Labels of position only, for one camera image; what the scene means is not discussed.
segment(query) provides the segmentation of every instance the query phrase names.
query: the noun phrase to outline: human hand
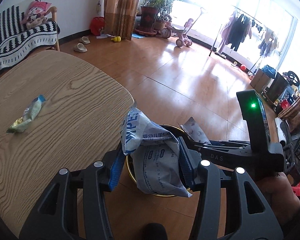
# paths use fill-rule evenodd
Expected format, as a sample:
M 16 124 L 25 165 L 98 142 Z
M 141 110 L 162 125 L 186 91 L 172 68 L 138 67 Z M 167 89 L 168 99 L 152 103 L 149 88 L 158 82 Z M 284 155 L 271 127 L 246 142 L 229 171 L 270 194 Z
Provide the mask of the human hand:
M 260 191 L 271 195 L 270 206 L 279 224 L 283 226 L 299 212 L 300 200 L 293 193 L 290 182 L 283 172 L 276 177 L 266 177 L 256 182 Z

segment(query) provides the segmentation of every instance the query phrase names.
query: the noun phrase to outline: blue mat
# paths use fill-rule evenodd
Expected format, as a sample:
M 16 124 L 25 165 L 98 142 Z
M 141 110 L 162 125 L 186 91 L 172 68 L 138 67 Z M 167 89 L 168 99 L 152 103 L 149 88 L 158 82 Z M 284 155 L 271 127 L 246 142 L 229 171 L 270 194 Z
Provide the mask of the blue mat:
M 137 39 L 141 39 L 141 38 L 144 38 L 145 36 L 142 36 L 142 35 L 137 34 L 137 33 L 133 33 L 132 37 L 137 38 Z

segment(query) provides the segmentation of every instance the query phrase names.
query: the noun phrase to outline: curtain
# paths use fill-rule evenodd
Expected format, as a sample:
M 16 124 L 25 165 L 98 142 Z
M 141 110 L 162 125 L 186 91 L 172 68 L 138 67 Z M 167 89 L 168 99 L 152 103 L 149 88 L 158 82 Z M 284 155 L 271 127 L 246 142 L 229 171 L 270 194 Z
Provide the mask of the curtain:
M 281 111 L 278 117 L 288 121 L 290 131 L 298 127 L 300 125 L 300 96 L 291 106 Z
M 105 33 L 131 41 L 139 0 L 105 0 Z

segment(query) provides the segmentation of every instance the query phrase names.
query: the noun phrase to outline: beige slipper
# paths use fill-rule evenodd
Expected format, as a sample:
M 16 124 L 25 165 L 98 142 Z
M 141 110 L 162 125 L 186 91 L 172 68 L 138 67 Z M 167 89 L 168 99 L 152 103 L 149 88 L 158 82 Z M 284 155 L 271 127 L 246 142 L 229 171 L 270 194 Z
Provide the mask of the beige slipper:
M 87 51 L 87 48 L 82 43 L 78 43 L 76 46 L 74 46 L 73 50 L 83 53 Z
M 81 43 L 83 43 L 83 44 L 89 44 L 90 43 L 89 38 L 85 37 L 85 36 L 83 36 L 82 38 L 80 38 L 79 41 Z

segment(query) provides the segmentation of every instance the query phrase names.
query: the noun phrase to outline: scooter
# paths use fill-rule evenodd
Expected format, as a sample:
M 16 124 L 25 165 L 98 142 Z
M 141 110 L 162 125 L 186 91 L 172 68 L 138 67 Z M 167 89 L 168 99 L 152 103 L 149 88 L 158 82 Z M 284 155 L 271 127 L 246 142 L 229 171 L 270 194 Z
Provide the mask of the scooter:
M 206 10 L 201 7 L 200 8 L 200 15 L 199 17 L 206 13 Z M 170 38 L 172 32 L 176 33 L 179 37 L 179 39 L 176 40 L 176 45 L 178 47 L 182 47 L 184 45 L 186 45 L 187 47 L 192 45 L 192 41 L 191 39 L 188 38 L 187 33 L 189 32 L 189 30 L 191 30 L 192 26 L 195 24 L 195 22 L 199 19 L 199 17 L 194 21 L 192 18 L 190 18 L 184 25 L 184 29 L 183 30 L 179 30 L 176 29 L 175 27 L 172 26 L 172 17 L 170 15 L 167 15 L 167 17 L 169 18 L 169 21 L 166 22 L 165 24 L 165 28 L 161 31 L 161 35 L 163 38 Z

